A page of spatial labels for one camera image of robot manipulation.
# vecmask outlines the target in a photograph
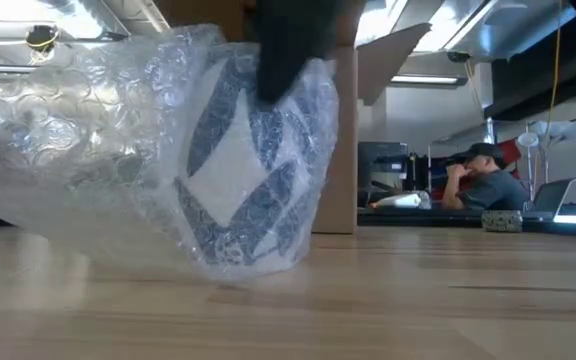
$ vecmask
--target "wooden table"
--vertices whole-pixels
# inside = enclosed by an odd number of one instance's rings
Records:
[[[362,228],[217,285],[0,229],[0,359],[576,359],[576,238]]]

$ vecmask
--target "bubble wrap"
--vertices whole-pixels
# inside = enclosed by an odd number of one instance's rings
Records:
[[[214,26],[133,37],[0,81],[0,218],[97,261],[233,280],[308,251],[337,133],[311,61],[256,103],[258,47]]]

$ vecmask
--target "plastic wrap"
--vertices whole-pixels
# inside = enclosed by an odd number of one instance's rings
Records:
[[[313,60],[255,100],[258,48],[184,27],[0,85],[0,218],[98,261],[239,279],[307,253],[336,141]]]

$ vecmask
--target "gray t-shirt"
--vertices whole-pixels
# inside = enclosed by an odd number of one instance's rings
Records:
[[[530,196],[508,172],[481,175],[472,188],[457,194],[468,210],[523,210]]]

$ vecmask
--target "baseball cap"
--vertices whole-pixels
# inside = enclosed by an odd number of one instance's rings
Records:
[[[504,151],[497,145],[487,143],[476,143],[464,152],[452,155],[450,158],[460,163],[468,162],[477,155],[490,156],[495,160],[500,169],[504,169],[508,164],[504,161]]]

